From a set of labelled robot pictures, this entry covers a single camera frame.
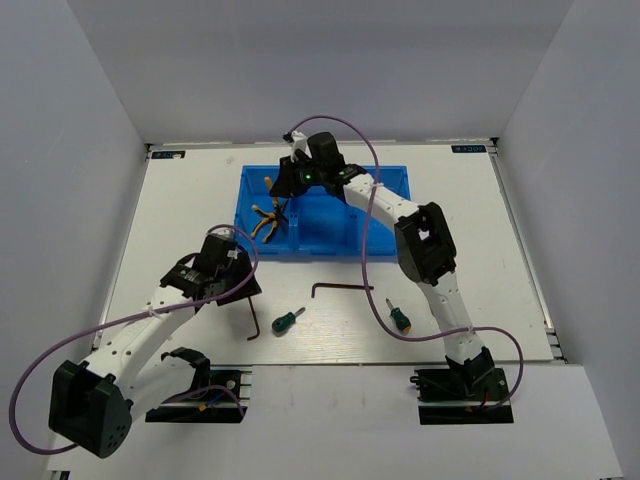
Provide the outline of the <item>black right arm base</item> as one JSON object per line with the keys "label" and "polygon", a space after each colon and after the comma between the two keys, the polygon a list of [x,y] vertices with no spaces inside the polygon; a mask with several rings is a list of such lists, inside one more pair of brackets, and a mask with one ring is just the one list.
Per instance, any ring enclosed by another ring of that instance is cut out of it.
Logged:
{"label": "black right arm base", "polygon": [[467,392],[448,369],[417,369],[409,381],[418,396],[419,421],[424,426],[513,424],[509,393],[502,368]]}

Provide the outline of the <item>large brown hex key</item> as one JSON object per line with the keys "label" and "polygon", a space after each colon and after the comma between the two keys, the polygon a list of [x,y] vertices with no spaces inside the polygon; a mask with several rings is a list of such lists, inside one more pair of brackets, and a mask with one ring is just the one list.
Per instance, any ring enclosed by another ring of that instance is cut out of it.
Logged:
{"label": "large brown hex key", "polygon": [[251,312],[251,318],[252,318],[252,321],[253,321],[253,325],[255,327],[255,332],[252,335],[248,336],[246,338],[246,340],[247,341],[253,341],[253,340],[256,340],[257,338],[259,338],[259,336],[261,334],[261,329],[260,329],[260,325],[259,325],[259,321],[258,321],[258,318],[257,318],[257,314],[256,314],[256,310],[255,310],[255,307],[254,307],[253,300],[252,300],[251,297],[248,297],[247,300],[248,300],[248,303],[249,303],[249,308],[250,308],[250,312]]}

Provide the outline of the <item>black hex key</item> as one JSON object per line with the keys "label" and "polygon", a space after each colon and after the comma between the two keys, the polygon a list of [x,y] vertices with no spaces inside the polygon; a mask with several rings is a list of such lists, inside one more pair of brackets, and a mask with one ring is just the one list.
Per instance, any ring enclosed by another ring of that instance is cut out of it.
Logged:
{"label": "black hex key", "polygon": [[310,296],[312,299],[314,299],[316,297],[316,292],[318,289],[365,291],[366,288],[367,287],[365,285],[359,285],[359,284],[317,282],[312,285]]}

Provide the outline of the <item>green stubby screwdriver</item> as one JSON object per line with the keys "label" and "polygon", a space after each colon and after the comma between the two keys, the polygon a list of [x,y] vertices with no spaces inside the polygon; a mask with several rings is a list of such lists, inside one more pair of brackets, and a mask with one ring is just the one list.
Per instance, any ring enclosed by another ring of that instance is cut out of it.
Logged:
{"label": "green stubby screwdriver", "polygon": [[296,319],[306,311],[305,307],[301,307],[295,312],[288,312],[283,316],[276,318],[272,324],[271,329],[275,335],[285,334],[289,328],[296,322]]}

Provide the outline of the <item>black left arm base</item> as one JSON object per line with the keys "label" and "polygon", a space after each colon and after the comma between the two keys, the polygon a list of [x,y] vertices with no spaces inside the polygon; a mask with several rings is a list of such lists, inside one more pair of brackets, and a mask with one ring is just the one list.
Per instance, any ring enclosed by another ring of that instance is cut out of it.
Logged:
{"label": "black left arm base", "polygon": [[248,410],[251,385],[250,367],[212,368],[194,394],[162,404],[144,420],[157,424],[240,424]]}

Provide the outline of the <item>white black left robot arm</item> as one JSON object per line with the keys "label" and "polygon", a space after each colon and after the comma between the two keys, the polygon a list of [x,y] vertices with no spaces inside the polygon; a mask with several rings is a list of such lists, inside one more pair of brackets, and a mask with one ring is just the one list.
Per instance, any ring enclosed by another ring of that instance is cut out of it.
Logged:
{"label": "white black left robot arm", "polygon": [[235,235],[229,228],[208,233],[199,252],[161,278],[141,319],[125,322],[81,362],[66,361],[55,371],[48,418],[53,432],[106,458],[136,420],[164,401],[209,392],[209,358],[166,344],[204,306],[260,293],[249,254]]}

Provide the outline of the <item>yellow black needle-nose pliers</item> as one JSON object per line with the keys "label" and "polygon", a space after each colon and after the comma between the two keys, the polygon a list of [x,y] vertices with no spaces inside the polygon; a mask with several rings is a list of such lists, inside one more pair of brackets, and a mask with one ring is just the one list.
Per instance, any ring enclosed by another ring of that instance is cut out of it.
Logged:
{"label": "yellow black needle-nose pliers", "polygon": [[262,210],[258,205],[252,206],[252,211],[261,217],[261,220],[254,226],[251,231],[251,238],[256,239],[259,232],[269,227],[269,231],[262,238],[264,244],[268,243],[275,235],[278,229],[286,230],[288,218],[285,215],[287,203],[274,205],[270,212]]}

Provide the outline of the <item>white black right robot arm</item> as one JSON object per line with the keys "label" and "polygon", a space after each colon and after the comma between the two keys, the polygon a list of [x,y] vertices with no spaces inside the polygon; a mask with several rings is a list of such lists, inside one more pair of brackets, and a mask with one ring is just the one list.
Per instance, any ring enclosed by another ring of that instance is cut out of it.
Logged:
{"label": "white black right robot arm", "polygon": [[484,391],[494,361],[474,331],[456,276],[456,246],[441,207],[419,205],[388,189],[380,181],[380,166],[372,171],[348,164],[334,136],[310,137],[298,131],[283,136],[290,154],[279,160],[278,177],[270,195],[295,198],[312,187],[366,214],[394,234],[397,261],[405,277],[417,285],[428,302],[444,340],[445,359],[453,390],[472,399]]}

